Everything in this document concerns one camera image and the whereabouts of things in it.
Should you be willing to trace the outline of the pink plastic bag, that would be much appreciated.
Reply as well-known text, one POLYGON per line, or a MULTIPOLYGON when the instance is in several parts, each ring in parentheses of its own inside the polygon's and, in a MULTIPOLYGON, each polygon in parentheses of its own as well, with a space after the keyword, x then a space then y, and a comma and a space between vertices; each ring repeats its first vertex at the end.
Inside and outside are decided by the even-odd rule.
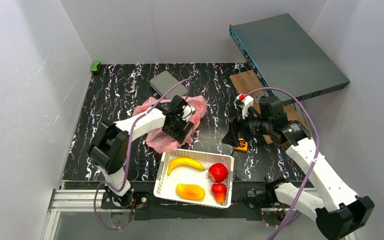
POLYGON ((148 133, 146 144, 159 154, 175 151, 181 146, 193 142, 194 132, 207 112, 207 102, 202 95, 188 97, 186 102, 189 105, 188 109, 195 108, 193 114, 188 114, 189 120, 181 120, 172 114, 163 122, 162 128, 148 133))

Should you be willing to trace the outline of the yellow fake banana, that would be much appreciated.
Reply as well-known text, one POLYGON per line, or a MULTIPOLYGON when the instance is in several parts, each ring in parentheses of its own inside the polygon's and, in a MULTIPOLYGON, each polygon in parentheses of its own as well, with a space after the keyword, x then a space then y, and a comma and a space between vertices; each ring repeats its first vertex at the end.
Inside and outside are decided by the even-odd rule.
POLYGON ((169 176, 175 168, 181 166, 190 167, 201 172, 206 170, 205 167, 195 159, 189 157, 178 157, 169 163, 167 175, 169 176))

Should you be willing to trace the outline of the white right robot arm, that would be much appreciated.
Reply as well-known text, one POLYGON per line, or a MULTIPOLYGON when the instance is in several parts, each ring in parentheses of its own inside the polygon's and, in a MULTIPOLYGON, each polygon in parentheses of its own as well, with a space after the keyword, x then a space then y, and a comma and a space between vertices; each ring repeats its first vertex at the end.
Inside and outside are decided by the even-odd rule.
POLYGON ((334 171, 325 157, 316 151, 316 142, 307 128, 290 120, 283 102, 276 96, 262 97, 259 110, 254 98, 240 94, 235 104, 241 114, 232 117, 222 143, 239 147, 255 136, 269 136, 306 173, 318 192, 314 196, 299 190, 284 178, 266 184, 264 198, 281 203, 311 218, 323 236, 339 240, 366 225, 375 207, 368 196, 360 196, 334 171))

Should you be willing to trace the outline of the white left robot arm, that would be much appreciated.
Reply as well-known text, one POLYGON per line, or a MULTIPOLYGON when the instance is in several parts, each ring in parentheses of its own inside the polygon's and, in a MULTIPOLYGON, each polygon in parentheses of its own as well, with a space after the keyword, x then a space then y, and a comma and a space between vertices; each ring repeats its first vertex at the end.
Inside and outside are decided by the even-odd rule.
POLYGON ((161 129, 178 143, 183 143, 194 127, 190 121, 196 108, 181 96, 169 102, 157 101, 144 112, 117 122, 102 121, 87 151, 112 193, 123 197, 131 188, 127 180, 131 145, 137 138, 161 129))

